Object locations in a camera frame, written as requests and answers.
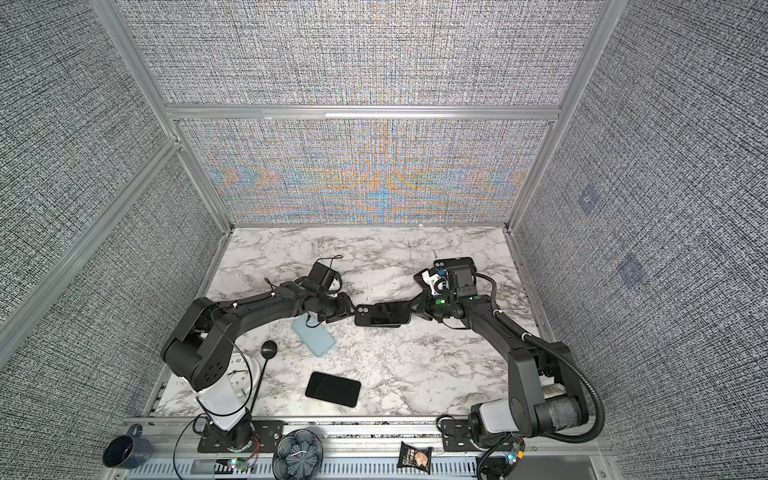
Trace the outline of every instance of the black smartphone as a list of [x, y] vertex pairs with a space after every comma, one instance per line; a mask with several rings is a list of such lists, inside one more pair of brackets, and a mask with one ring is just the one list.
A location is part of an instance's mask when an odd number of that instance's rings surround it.
[[311, 399], [354, 408], [360, 395], [360, 382], [327, 373], [312, 372], [304, 394]]

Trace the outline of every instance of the black mounting plate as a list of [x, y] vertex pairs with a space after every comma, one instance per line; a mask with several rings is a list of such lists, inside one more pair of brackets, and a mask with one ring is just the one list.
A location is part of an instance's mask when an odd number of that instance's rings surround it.
[[[469, 429], [468, 420], [443, 419], [440, 420], [442, 434], [442, 448], [446, 452], [482, 452], [472, 441], [472, 431]], [[514, 439], [509, 439], [498, 448], [500, 452], [511, 450]]]
[[[283, 427], [285, 422], [282, 420], [264, 420], [253, 421], [253, 432], [259, 436], [261, 443], [259, 444], [259, 453], [274, 453], [277, 451], [277, 443], [283, 436]], [[242, 452], [231, 452], [227, 447], [220, 443], [219, 439], [215, 435], [208, 435], [208, 429], [210, 426], [208, 422], [203, 429], [203, 436], [200, 437], [200, 443], [197, 445], [197, 451], [199, 453], [229, 453], [231, 455], [239, 455], [256, 450], [256, 445], [251, 445], [247, 450]]]

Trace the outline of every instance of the white marble surface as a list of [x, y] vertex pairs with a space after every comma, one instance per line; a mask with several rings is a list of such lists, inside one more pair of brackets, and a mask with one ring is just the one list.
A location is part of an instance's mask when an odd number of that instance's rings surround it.
[[[318, 257], [342, 254], [333, 268], [355, 304], [408, 300], [419, 293], [413, 274], [448, 257], [472, 257], [498, 283], [498, 304], [538, 333], [501, 228], [345, 227], [253, 228], [233, 234], [208, 292], [212, 300], [269, 290], [273, 283], [306, 275]], [[480, 293], [490, 286], [479, 280]], [[291, 329], [289, 319], [251, 330], [237, 345], [259, 362], [266, 339], [277, 356], [266, 367], [254, 415], [434, 415], [466, 413], [478, 402], [506, 397], [506, 361], [480, 335], [413, 317], [398, 329], [364, 328], [353, 319], [326, 328], [336, 345], [316, 358]], [[448, 319], [452, 326], [461, 326]], [[354, 409], [304, 396], [313, 371], [359, 380]], [[192, 390], [172, 376], [155, 416], [202, 413]]]

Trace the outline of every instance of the phone case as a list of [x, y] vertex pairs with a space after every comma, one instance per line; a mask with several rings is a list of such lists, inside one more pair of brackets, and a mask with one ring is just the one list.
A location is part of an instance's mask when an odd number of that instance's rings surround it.
[[[310, 324], [316, 322], [317, 318], [312, 316]], [[333, 338], [333, 335], [328, 333], [325, 325], [320, 324], [314, 328], [306, 326], [306, 315], [295, 319], [293, 323], [291, 323], [291, 326], [293, 327], [293, 331], [296, 332], [296, 335], [298, 335], [299, 338], [301, 338], [301, 341], [304, 342], [304, 345], [308, 346], [310, 350], [312, 350], [312, 353], [318, 358], [328, 353], [328, 351], [336, 345], [336, 339]]]

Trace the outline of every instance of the mug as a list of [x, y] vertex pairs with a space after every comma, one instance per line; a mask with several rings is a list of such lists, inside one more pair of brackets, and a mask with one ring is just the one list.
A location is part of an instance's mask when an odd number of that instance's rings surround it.
[[128, 429], [128, 434], [115, 437], [101, 460], [109, 468], [136, 468], [152, 456], [152, 444], [141, 438], [141, 425], [135, 423]]

